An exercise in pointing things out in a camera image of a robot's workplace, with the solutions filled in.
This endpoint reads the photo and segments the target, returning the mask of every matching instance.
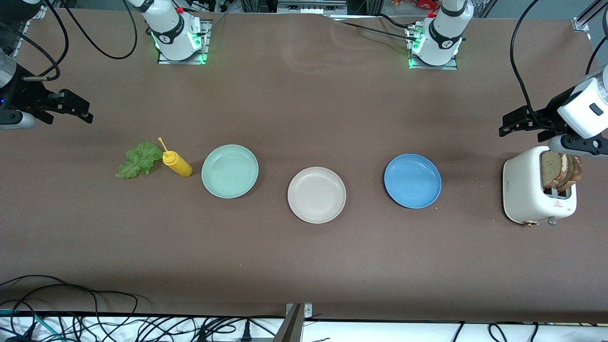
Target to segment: yellow squeeze bottle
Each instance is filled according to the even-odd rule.
[[[165,163],[166,166],[169,166],[171,170],[177,172],[178,175],[182,177],[190,176],[192,174],[192,166],[190,166],[187,161],[180,157],[177,152],[167,151],[167,146],[165,146],[162,138],[158,138],[158,140],[165,148],[165,151],[162,153],[162,162]]]

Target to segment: bread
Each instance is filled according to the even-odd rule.
[[[569,189],[572,185],[581,180],[582,176],[581,158],[573,155],[567,155],[566,157],[568,161],[568,171],[566,171],[564,180],[557,185],[559,192],[564,192]]]
[[[541,154],[542,187],[549,189],[559,184],[566,177],[568,161],[566,155],[554,151]]]

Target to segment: lettuce leaf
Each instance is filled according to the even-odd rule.
[[[127,180],[137,176],[139,172],[149,174],[154,162],[162,158],[162,152],[153,143],[142,142],[136,148],[128,150],[125,157],[126,162],[120,165],[116,177]]]

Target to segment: mint green plate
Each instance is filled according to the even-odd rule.
[[[246,147],[224,145],[213,150],[202,164],[202,183],[217,197],[236,198],[251,190],[258,169],[258,160]]]

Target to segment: brown table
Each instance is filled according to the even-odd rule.
[[[125,12],[75,12],[101,47],[128,51]],[[555,227],[524,228],[502,212],[502,164],[537,145],[534,133],[498,137],[502,115],[523,104],[508,57],[513,20],[473,20],[458,71],[440,72],[408,69],[399,39],[319,15],[227,15],[205,66],[157,65],[137,15],[140,44],[114,61],[61,14],[71,49],[47,87],[90,101],[95,121],[57,115],[52,126],[1,132],[2,280],[45,273],[139,293],[149,299],[140,312],[281,314],[302,301],[324,318],[607,319],[608,164],[584,159],[578,209]],[[50,14],[28,35],[54,56],[63,47]],[[583,77],[591,52],[564,20],[525,22],[516,50],[538,108]],[[27,45],[18,59],[33,72],[47,66]],[[194,175],[114,176],[125,151],[158,136]],[[260,163],[255,187],[234,200],[210,195],[198,175],[224,144]],[[384,167],[402,153],[439,168],[431,207],[386,194]],[[347,187],[327,224],[300,221],[286,201],[310,166]],[[92,310],[73,292],[43,297],[40,308]],[[130,302],[108,305],[125,312]]]

